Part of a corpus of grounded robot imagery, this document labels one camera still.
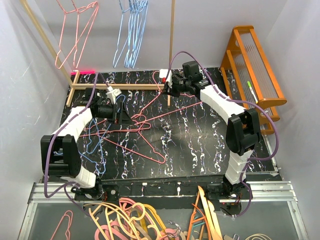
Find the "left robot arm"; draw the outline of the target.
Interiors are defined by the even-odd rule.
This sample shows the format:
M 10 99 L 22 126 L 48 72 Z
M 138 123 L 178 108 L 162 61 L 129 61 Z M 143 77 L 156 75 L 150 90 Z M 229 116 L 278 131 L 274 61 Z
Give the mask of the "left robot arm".
M 112 124 L 131 124 L 123 102 L 117 102 L 121 90 L 108 87 L 106 97 L 88 87 L 81 100 L 74 103 L 69 116 L 52 134 L 40 140 L 41 164 L 45 178 L 58 177 L 72 186 L 75 194 L 100 199 L 103 187 L 98 176 L 87 170 L 81 160 L 77 141 L 85 126 L 95 118 Z

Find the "light blue wire hanger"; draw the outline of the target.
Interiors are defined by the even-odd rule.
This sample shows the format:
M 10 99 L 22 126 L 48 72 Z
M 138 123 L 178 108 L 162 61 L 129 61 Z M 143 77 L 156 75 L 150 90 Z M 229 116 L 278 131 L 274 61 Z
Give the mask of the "light blue wire hanger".
M 129 0 L 128 3 L 130 11 L 128 20 L 127 52 L 124 58 L 124 66 L 133 69 L 138 50 L 138 22 L 140 14 L 137 0 Z

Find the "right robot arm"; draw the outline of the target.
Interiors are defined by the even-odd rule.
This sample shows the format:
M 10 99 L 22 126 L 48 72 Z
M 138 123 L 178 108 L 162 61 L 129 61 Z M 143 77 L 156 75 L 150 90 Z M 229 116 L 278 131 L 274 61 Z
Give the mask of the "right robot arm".
M 261 139 L 258 112 L 233 102 L 209 75 L 200 72 L 195 60 L 184 63 L 182 69 L 182 75 L 174 74 L 170 69 L 160 69 L 159 78 L 164 84 L 162 93 L 172 97 L 189 93 L 210 106 L 224 120 L 225 142 L 230 150 L 228 166 L 222 183 L 208 185 L 207 192 L 233 199 L 245 187 L 246 165 Z

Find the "blue hanger hung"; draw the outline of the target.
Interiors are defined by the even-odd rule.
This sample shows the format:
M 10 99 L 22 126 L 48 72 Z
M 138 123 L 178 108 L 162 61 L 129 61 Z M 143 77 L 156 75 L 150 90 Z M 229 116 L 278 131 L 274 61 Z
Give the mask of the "blue hanger hung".
M 136 57 L 134 59 L 134 68 L 139 56 L 139 52 L 142 45 L 143 35 L 145 31 L 145 25 L 146 25 L 146 18 L 147 18 L 147 12 L 148 12 L 148 6 L 149 1 L 148 0 L 137 0 L 138 6 L 139 6 L 139 20 L 138 20 L 138 45 L 137 45 L 137 51 L 136 51 Z
M 133 69 L 138 59 L 143 38 L 147 0 L 129 0 L 128 40 L 124 66 Z
M 121 40 L 122 40 L 122 36 L 123 36 L 123 26 L 124 26 L 125 13 L 130 11 L 130 8 L 126 7 L 125 0 L 119 0 L 118 2 L 119 2 L 120 11 L 121 11 L 121 18 L 120 18 L 118 37 L 117 37 L 117 42 L 116 42 L 116 49 L 115 49 L 115 53 L 114 53 L 113 61 L 112 61 L 113 68 L 117 67 L 117 65 L 120 61 L 120 58 L 123 54 L 125 44 L 127 43 L 127 39 L 125 40 L 124 44 L 121 44 Z

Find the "pink wire hanger hung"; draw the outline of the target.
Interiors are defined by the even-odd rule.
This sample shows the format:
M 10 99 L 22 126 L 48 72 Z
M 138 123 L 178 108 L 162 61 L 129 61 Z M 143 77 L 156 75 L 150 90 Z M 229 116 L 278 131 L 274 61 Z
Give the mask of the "pink wire hanger hung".
M 63 65 L 68 63 L 74 70 L 77 70 L 73 66 L 73 56 L 75 51 L 75 35 L 76 35 L 76 17 L 77 17 L 76 9 L 83 6 L 87 6 L 92 2 L 95 2 L 95 1 L 90 1 L 90 0 L 86 0 L 85 2 L 81 2 L 80 0 L 58 0 L 57 1 L 57 4 L 63 14 L 60 36 L 58 40 L 57 56 L 60 58 L 60 61 L 63 63 Z M 58 63 L 56 63 L 55 66 L 58 69 L 62 67 L 62 65 Z

